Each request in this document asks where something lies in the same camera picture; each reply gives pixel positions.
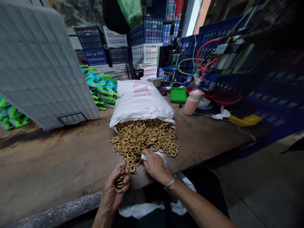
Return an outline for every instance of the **gray panel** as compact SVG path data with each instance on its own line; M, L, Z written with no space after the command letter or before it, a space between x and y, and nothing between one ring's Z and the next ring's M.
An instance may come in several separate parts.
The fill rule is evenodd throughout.
M0 96L42 128L100 118L54 9L0 3L0 45Z

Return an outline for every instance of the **wooden workbench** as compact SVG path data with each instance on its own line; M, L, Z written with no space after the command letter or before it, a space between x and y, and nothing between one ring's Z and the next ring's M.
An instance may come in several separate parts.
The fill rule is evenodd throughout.
M176 158L163 154L173 172L247 143L252 138L228 121L186 116L178 104L175 111L179 146ZM0 131L0 226L32 216L103 189L121 155L113 152L109 128L113 110L101 111L101 118L85 126L45 131L34 123L13 131ZM256 126L245 131L261 135ZM131 175L131 189L153 180L140 165Z

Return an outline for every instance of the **white sack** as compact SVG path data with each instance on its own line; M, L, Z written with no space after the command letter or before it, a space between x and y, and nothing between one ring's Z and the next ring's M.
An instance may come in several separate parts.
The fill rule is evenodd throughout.
M174 111L152 82L146 80L117 81L116 100L110 128L130 120L160 119L175 123Z

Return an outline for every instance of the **concrete floor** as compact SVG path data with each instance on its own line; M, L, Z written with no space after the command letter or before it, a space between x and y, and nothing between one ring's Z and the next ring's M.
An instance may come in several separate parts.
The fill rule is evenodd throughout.
M213 170L237 227L304 227L304 151L274 143Z

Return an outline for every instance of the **person's left hand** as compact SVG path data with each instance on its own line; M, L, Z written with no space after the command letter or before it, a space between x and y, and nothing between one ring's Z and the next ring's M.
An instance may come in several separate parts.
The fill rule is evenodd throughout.
M111 213L114 214L118 209L125 192L128 190L130 186L130 177L129 177L129 170L126 167L124 172L126 176L124 177L124 187L122 193L117 193L115 189L115 180L118 178L121 167L126 166L126 163L118 164L111 175L109 176L108 182L106 183L104 190L102 192L102 196L100 199L99 210L102 210L104 213Z

